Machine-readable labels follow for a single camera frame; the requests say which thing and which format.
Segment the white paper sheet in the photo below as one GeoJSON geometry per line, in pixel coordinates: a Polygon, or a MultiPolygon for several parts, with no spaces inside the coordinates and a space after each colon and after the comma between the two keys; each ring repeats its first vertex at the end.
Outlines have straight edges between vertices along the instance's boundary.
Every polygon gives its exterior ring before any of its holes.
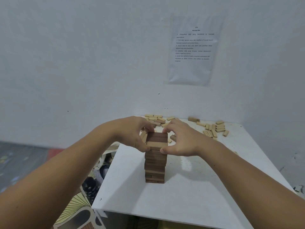
{"type": "Polygon", "coordinates": [[[206,85],[225,13],[217,16],[173,17],[167,84],[206,85]]]}

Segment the human arm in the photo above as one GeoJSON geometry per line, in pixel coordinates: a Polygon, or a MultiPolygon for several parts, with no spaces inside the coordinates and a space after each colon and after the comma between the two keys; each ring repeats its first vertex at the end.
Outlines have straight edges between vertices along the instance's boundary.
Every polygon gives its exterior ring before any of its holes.
{"type": "Polygon", "coordinates": [[[163,129],[170,131],[177,143],[161,152],[204,159],[255,229],[305,228],[305,200],[188,124],[174,119],[163,129]]]}
{"type": "Polygon", "coordinates": [[[145,152],[139,131],[152,124],[142,117],[109,121],[51,158],[0,194],[1,228],[46,228],[63,212],[102,153],[115,141],[145,152]]]}

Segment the forearm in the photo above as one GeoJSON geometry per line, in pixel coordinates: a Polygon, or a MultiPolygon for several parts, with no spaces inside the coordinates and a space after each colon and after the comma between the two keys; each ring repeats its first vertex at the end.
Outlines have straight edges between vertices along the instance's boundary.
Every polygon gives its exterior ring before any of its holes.
{"type": "Polygon", "coordinates": [[[49,229],[113,140],[107,125],[100,125],[8,188],[0,195],[1,225],[49,229]]]}
{"type": "Polygon", "coordinates": [[[304,228],[305,201],[223,144],[200,152],[219,176],[252,226],[304,228]]]}

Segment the wooden block tower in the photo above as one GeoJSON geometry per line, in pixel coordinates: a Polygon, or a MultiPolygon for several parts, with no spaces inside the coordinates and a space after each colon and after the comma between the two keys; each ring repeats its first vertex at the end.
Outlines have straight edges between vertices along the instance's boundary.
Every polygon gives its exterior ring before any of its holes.
{"type": "Polygon", "coordinates": [[[167,133],[149,132],[146,144],[150,151],[145,153],[145,180],[150,183],[164,183],[167,154],[160,153],[160,149],[167,146],[167,133]]]}

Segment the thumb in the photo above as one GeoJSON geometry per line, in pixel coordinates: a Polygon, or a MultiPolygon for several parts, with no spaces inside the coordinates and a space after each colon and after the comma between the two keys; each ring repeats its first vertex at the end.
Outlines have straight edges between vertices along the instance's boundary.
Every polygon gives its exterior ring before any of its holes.
{"type": "Polygon", "coordinates": [[[165,146],[165,147],[160,149],[160,152],[162,154],[176,155],[177,154],[177,146],[176,145],[165,146]]]}
{"type": "Polygon", "coordinates": [[[137,138],[137,140],[135,142],[135,148],[137,150],[141,151],[142,153],[148,152],[150,150],[150,147],[148,145],[144,144],[144,142],[142,141],[140,136],[137,138]]]}

